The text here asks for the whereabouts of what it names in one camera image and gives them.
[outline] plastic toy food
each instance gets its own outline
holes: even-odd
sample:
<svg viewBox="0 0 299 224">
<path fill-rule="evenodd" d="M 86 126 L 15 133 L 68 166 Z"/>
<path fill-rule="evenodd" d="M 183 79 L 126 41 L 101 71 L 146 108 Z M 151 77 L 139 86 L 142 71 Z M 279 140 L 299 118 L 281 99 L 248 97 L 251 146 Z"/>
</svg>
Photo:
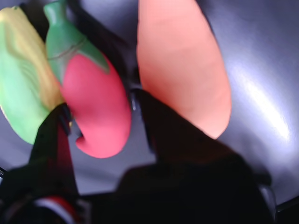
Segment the plastic toy food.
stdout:
<svg viewBox="0 0 299 224">
<path fill-rule="evenodd" d="M 212 138 L 231 112 L 228 77 L 195 0 L 140 0 L 138 64 L 143 88 Z"/>
<path fill-rule="evenodd" d="M 119 153 L 127 142 L 131 109 L 108 59 L 66 17 L 65 1 L 45 6 L 50 28 L 46 48 L 61 93 L 83 137 L 77 146 L 97 158 Z"/>
<path fill-rule="evenodd" d="M 0 11 L 0 105 L 13 130 L 33 144 L 63 99 L 45 45 L 19 7 Z"/>
</svg>

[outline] orange oval object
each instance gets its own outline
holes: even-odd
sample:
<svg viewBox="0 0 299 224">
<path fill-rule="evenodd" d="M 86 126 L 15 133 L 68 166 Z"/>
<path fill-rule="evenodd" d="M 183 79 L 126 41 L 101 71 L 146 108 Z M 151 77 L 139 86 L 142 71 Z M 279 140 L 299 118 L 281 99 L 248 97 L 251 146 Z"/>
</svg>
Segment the orange oval object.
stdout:
<svg viewBox="0 0 299 224">
<path fill-rule="evenodd" d="M 144 90 L 212 138 L 226 129 L 228 77 L 195 0 L 140 0 L 137 57 Z"/>
<path fill-rule="evenodd" d="M 78 148 L 96 158 L 118 154 L 130 133 L 126 91 L 112 64 L 107 63 L 109 73 L 88 57 L 75 55 L 60 89 L 83 134 L 76 141 Z"/>
</svg>

